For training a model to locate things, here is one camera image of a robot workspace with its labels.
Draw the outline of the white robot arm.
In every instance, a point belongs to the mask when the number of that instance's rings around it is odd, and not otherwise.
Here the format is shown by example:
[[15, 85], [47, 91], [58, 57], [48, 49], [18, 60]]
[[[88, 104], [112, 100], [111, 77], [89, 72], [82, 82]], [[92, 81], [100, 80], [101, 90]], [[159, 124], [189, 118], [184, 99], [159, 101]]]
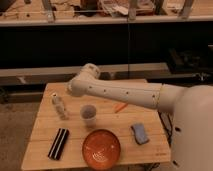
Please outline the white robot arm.
[[213, 171], [213, 86], [109, 81], [99, 76], [100, 69], [88, 63], [67, 89], [77, 97], [102, 97], [171, 114], [171, 171]]

